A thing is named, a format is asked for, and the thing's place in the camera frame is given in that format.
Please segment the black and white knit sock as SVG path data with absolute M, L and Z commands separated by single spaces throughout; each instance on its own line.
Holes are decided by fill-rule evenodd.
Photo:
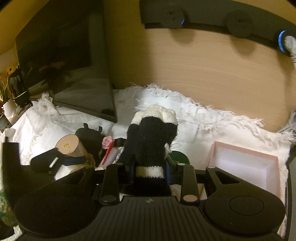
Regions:
M 151 105 L 134 115 L 123 152 L 118 158 L 132 180 L 130 184 L 123 185 L 120 197 L 171 196 L 171 188 L 165 178 L 165 165 L 177 131 L 176 113 L 171 109 Z

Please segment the green lid glass jar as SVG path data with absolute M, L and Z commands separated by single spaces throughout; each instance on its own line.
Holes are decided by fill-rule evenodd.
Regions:
M 183 163 L 183 164 L 190 164 L 189 158 L 182 152 L 179 151 L 172 151 L 169 154 L 172 161 L 176 164 Z

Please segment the pink rose pen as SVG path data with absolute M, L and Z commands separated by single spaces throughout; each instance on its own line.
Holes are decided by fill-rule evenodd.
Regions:
M 114 139 L 111 136 L 106 136 L 103 138 L 102 149 L 106 150 L 106 153 L 104 158 L 102 159 L 102 165 L 105 164 L 113 146 L 114 146 Z

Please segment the black plush toy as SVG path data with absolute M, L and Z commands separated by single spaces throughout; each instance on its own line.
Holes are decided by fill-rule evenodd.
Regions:
M 102 126 L 99 126 L 99 129 L 96 131 L 89 128 L 87 123 L 84 123 L 83 127 L 75 132 L 86 151 L 93 155 L 96 162 L 100 160 L 99 152 L 102 149 L 102 141 L 105 137 L 102 134 L 102 130 Z

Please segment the clear jar with tan lid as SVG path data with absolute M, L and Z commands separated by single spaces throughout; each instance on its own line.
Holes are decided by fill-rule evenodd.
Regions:
M 95 166 L 93 155 L 87 152 L 79 138 L 74 134 L 62 137 L 55 145 L 55 148 L 64 155 L 62 164 L 65 166 Z

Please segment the black and blue pouch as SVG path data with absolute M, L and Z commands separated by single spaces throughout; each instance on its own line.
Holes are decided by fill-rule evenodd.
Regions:
M 64 166 L 72 166 L 84 164 L 87 161 L 85 156 L 72 157 L 62 154 L 57 148 L 53 148 L 30 161 L 30 167 L 37 173 L 56 174 L 59 168 Z

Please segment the pink cardboard box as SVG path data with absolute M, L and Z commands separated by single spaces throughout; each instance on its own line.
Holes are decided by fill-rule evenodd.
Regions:
M 215 141 L 208 152 L 196 152 L 197 169 L 214 166 L 281 198 L 278 157 Z

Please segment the white fringed cloth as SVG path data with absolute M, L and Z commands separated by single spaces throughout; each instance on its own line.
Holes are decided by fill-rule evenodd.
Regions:
M 184 153 L 197 169 L 207 166 L 208 153 L 215 141 L 276 156 L 280 170 L 276 180 L 280 182 L 280 198 L 285 200 L 288 178 L 286 162 L 290 146 L 295 141 L 291 131 L 266 131 L 261 120 L 236 115 L 228 110 L 204 107 L 189 97 L 156 85 L 114 90 L 114 97 L 117 123 L 74 109 L 56 107 L 52 98 L 45 93 L 33 102 L 12 128 L 1 134 L 1 139 L 10 137 L 19 142 L 21 162 L 29 164 L 32 157 L 52 149 L 61 137 L 74 133 L 83 123 L 95 130 L 102 128 L 107 136 L 125 138 L 136 112 L 146 110 L 150 105 L 160 105 L 175 111 L 177 116 L 178 134 L 171 149 Z

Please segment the dark potted plant vase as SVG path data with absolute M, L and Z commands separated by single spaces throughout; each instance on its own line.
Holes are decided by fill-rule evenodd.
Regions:
M 30 100 L 29 89 L 23 79 L 20 66 L 8 77 L 8 85 L 15 103 L 20 106 L 26 106 Z

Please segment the black flat screen television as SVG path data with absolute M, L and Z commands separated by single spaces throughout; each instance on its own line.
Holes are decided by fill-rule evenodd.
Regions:
M 29 88 L 46 85 L 55 105 L 116 122 L 102 1 L 49 1 L 16 37 Z

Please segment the black power strip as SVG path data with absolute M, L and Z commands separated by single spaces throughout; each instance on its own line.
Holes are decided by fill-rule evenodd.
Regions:
M 261 8 L 237 1 L 140 1 L 146 28 L 198 28 L 227 32 L 274 47 L 286 55 L 295 24 Z

